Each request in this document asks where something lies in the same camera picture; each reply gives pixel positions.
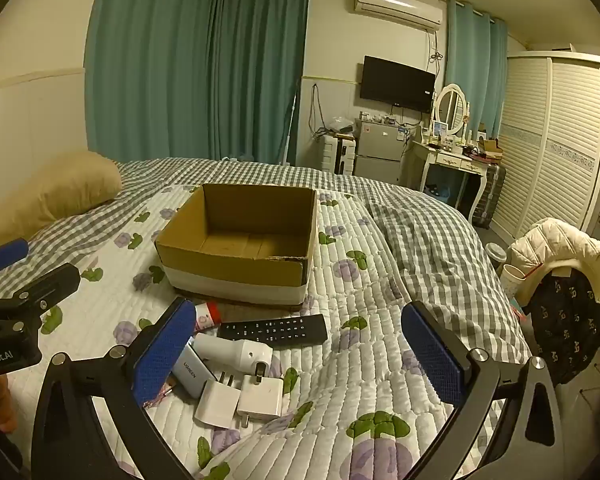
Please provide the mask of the person's left hand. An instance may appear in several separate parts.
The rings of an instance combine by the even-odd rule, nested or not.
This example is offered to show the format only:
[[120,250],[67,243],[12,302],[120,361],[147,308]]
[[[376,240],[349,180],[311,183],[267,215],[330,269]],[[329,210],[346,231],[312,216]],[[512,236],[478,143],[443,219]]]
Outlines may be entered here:
[[8,378],[6,375],[0,375],[0,430],[3,434],[12,434],[17,426],[17,416],[12,405]]

